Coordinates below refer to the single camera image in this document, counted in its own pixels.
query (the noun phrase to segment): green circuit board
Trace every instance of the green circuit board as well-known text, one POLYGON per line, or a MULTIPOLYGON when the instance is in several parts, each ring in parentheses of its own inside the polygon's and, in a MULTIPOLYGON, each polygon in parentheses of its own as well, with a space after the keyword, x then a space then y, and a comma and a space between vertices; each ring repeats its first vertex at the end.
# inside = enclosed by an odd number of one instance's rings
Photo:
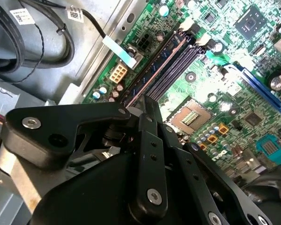
MULTIPOLYGON (((214 123, 223 124, 228 129, 227 133, 223 135, 217 132, 216 142, 210 143, 206 140, 202 143, 210 157, 214 156, 211 150, 220 153, 225 149, 222 142, 226 141, 232 148, 237 145, 242 151, 252 153, 263 166, 273 167, 275 163, 259 154, 256 143, 265 135, 281 137, 278 132, 281 128, 281 114, 239 76, 223 79, 220 70, 226 64, 237 63, 247 68, 265 84, 266 78, 281 68, 281 53, 275 47, 281 39, 279 29, 281 28, 281 0, 179 1, 182 1, 184 6, 179 7, 175 0, 148 1, 121 46, 124 49, 130 46, 137 48, 144 34, 149 34, 153 39, 146 50, 138 49, 143 59, 134 70, 128 69, 123 83, 126 87, 129 86, 147 65, 149 59, 155 55, 161 45, 156 39, 159 32, 165 34, 166 40, 178 30, 181 23, 191 18, 201 27, 195 36, 198 41, 209 37, 220 43, 221 47, 218 51, 207 51, 204 58, 195 60, 160 98, 159 104, 164 121, 181 137, 189 135, 190 138, 186 142, 196 142, 199 135, 214 123), (159 9, 164 5, 169 9, 167 16, 160 15, 159 9), (193 82, 186 80, 186 76, 190 73, 196 75, 196 80, 193 82), (215 101, 209 100, 210 94, 214 95, 215 101), (191 134, 187 134, 171 122, 183 107, 181 104, 187 104, 186 99, 195 100, 211 116, 191 134), (235 122, 241 129, 236 129, 235 122)), ((114 55, 83 103, 107 101, 117 85, 109 77, 118 63, 119 58, 114 55), (102 85, 107 87, 107 93, 99 99, 94 99, 94 91, 102 85)), ((281 91, 274 94, 281 97, 281 91)), ((231 174, 243 172, 239 168, 240 159, 235 157, 231 149, 228 149, 224 157, 218 157, 214 161, 223 170, 232 171, 231 174)))
MULTIPOLYGON (((165 36, 171 35, 171 33, 179 28, 179 24, 188 17, 187 10, 184 9, 183 12, 178 10, 175 5, 175 0, 167 0, 166 5, 168 6, 170 12, 167 17, 163 17, 159 14, 158 9, 163 4, 158 0, 150 0, 140 17, 137 19, 135 25, 129 32, 129 34, 124 39, 121 47, 128 49, 129 45, 137 46, 139 39, 147 34, 150 37, 156 37, 156 34, 162 30, 165 33, 165 36)), ((150 47, 146 50, 140 50, 143 55, 143 59, 139 65, 134 69, 128 69, 128 73, 123 79, 125 86, 128 86, 136 77, 136 75, 141 71, 141 69, 146 65, 148 59, 154 54, 158 46, 161 44, 156 38, 152 40, 150 47)), ((119 59, 116 55, 112 57, 104 71, 100 74, 99 79, 95 83, 92 90, 85 97, 83 103, 95 103, 106 101, 108 95, 112 90, 114 90, 116 83, 109 80, 111 72, 114 70, 119 59), (105 96, 102 96, 99 100, 95 100, 92 96, 95 90, 98 90, 102 85, 106 85, 108 91, 105 96)))

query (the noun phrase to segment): barcode label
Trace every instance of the barcode label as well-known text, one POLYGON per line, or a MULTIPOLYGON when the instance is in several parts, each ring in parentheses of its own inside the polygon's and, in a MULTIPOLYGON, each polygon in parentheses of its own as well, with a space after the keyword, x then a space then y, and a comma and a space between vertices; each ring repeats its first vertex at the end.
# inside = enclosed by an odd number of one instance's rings
POLYGON ((83 12, 80 8, 67 7, 67 17, 70 20, 75 20, 84 23, 83 12))
POLYGON ((19 25, 35 24, 36 22, 26 8, 10 10, 11 15, 17 20, 19 25))

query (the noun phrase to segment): motherboard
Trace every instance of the motherboard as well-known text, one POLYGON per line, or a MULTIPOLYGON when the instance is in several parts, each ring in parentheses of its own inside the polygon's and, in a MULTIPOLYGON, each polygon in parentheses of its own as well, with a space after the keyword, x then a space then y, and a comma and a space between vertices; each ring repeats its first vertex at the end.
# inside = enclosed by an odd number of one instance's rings
POLYGON ((228 176, 281 164, 281 0, 147 0, 83 103, 148 95, 228 176))

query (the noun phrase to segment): metal plate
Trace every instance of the metal plate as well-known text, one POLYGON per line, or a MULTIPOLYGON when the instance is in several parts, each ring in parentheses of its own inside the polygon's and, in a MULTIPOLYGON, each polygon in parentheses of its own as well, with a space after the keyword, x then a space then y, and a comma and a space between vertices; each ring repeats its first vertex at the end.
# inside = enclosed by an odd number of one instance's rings
MULTIPOLYGON (((126 11, 127 6, 130 5, 132 0, 52 0, 52 2, 65 6, 75 5, 88 10, 97 19, 101 27, 104 28, 104 31, 110 34, 117 26, 123 12, 126 11)), ((14 0, 0 0, 0 5, 6 11, 20 7, 18 1, 14 0)), ((55 25, 45 16, 31 7, 27 6, 27 9, 44 34, 45 58, 56 59, 60 57, 65 48, 64 38, 56 34, 55 25)), ((58 103, 70 83, 81 84, 85 77, 85 71, 88 71, 92 62, 93 53, 98 52, 98 44, 101 43, 102 38, 87 19, 82 24, 68 20, 66 13, 63 11, 55 11, 67 24, 72 34, 76 48, 75 58, 69 65, 63 68, 36 70, 33 76, 19 84, 18 87, 42 100, 49 98, 58 103)), ((27 57, 39 58, 41 54, 41 39, 37 29, 33 25, 18 25, 18 28, 25 42, 27 57)), ((0 57, 13 58, 14 55, 10 41, 0 28, 0 57)), ((31 68, 20 68, 15 73, 3 75, 1 78, 8 77, 13 81, 18 81, 30 71, 31 68)))

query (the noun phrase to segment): ram slot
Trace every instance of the ram slot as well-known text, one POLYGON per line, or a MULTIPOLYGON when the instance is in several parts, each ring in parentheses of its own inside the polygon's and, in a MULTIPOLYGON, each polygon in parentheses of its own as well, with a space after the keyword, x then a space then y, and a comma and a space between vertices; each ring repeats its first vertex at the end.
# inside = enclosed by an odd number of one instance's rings
POLYGON ((175 53, 183 46, 186 38, 180 32, 174 32, 171 37, 159 48, 157 53, 149 60, 147 66, 137 75, 134 82, 120 97, 124 106, 131 106, 144 92, 147 86, 156 78, 175 53))
POLYGON ((170 68, 161 73, 160 79, 156 80, 146 95, 158 101, 186 69, 205 53, 206 49, 196 44, 187 46, 175 62, 169 63, 170 68))

